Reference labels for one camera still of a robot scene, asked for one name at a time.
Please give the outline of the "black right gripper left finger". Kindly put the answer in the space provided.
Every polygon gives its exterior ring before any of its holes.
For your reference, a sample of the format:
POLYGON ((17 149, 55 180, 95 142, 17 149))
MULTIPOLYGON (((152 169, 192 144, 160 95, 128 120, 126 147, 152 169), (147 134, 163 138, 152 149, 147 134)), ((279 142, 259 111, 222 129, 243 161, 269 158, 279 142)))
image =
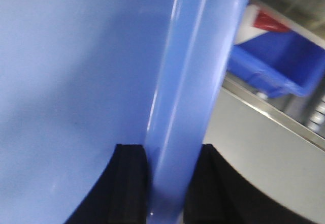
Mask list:
POLYGON ((67 223, 145 223, 148 164, 142 145, 118 144, 67 223))

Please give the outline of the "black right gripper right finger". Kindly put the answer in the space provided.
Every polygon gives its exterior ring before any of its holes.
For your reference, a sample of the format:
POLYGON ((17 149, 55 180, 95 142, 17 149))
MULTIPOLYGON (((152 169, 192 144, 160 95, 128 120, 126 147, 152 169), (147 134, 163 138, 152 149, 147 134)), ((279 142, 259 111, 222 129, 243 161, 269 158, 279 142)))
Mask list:
POLYGON ((245 180, 211 145, 202 145, 183 212, 185 223, 302 223, 245 180))

